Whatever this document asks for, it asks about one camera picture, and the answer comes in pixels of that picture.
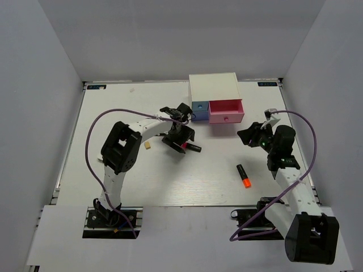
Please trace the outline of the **pink highlighter marker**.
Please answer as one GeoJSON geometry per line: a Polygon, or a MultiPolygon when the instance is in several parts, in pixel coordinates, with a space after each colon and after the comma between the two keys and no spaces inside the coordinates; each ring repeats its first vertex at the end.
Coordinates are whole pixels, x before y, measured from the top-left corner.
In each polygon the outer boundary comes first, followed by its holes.
{"type": "Polygon", "coordinates": [[[200,153],[202,148],[197,146],[197,145],[194,145],[194,144],[191,144],[191,143],[184,143],[181,145],[181,147],[184,149],[184,150],[191,150],[193,152],[198,152],[200,153]]]}

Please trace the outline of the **pink drawer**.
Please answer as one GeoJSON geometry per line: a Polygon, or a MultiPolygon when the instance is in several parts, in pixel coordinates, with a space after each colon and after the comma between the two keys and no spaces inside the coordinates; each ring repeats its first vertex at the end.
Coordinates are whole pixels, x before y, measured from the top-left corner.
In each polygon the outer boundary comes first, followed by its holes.
{"type": "Polygon", "coordinates": [[[241,123],[244,117],[242,100],[210,101],[208,115],[210,124],[241,123]]]}

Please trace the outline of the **orange highlighter marker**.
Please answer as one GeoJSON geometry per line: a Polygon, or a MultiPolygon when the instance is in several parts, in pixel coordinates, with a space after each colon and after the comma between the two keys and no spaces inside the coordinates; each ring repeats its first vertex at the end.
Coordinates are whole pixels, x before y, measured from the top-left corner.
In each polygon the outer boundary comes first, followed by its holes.
{"type": "Polygon", "coordinates": [[[237,165],[237,170],[238,173],[241,177],[242,183],[244,185],[245,188],[250,188],[251,187],[251,182],[246,174],[246,171],[244,170],[243,166],[241,164],[237,165]]]}

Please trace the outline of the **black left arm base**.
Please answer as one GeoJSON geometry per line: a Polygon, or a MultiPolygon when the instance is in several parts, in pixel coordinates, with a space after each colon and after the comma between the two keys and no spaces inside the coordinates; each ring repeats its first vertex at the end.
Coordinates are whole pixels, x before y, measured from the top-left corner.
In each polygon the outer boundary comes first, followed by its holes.
{"type": "Polygon", "coordinates": [[[116,214],[110,223],[94,208],[87,209],[85,225],[83,228],[83,239],[136,239],[141,231],[143,209],[141,207],[125,207],[121,211],[128,217],[134,228],[133,233],[126,219],[116,214]]]}

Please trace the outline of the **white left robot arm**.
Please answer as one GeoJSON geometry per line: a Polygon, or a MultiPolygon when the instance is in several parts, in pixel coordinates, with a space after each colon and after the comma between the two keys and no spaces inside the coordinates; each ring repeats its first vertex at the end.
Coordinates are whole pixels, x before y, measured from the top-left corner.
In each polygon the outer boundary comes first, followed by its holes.
{"type": "Polygon", "coordinates": [[[187,104],[163,107],[155,115],[121,111],[144,116],[144,119],[132,124],[115,123],[101,148],[104,180],[96,179],[102,186],[102,193],[94,200],[94,208],[107,226],[114,226],[122,217],[120,196],[125,174],[135,165],[143,143],[164,133],[162,143],[183,154],[184,144],[195,140],[195,131],[187,126],[192,117],[192,109],[187,104]]]}

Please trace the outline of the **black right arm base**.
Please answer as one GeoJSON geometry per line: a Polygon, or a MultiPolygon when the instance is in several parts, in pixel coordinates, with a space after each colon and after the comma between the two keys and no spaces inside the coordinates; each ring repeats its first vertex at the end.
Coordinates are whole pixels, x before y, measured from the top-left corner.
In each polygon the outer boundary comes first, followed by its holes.
{"type": "MultiPolygon", "coordinates": [[[[252,209],[235,209],[230,213],[231,219],[237,222],[237,228],[242,226],[246,221],[252,218],[257,213],[257,208],[252,209]]],[[[260,215],[257,219],[251,222],[246,228],[242,229],[238,233],[238,237],[252,235],[259,232],[273,231],[275,226],[264,217],[260,215]]],[[[283,240],[279,232],[268,233],[260,236],[247,237],[244,240],[256,241],[256,240],[283,240]]]]}

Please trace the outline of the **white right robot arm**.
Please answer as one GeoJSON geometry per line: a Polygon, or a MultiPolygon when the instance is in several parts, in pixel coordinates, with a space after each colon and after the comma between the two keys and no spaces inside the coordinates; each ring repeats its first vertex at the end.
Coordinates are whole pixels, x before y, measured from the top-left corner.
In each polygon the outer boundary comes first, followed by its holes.
{"type": "Polygon", "coordinates": [[[335,261],[339,222],[326,215],[302,181],[300,166],[292,154],[295,130],[287,125],[272,129],[254,122],[237,132],[244,145],[267,152],[267,166],[282,189],[281,196],[267,200],[256,212],[263,226],[274,225],[284,238],[292,262],[332,265],[335,261]]]}

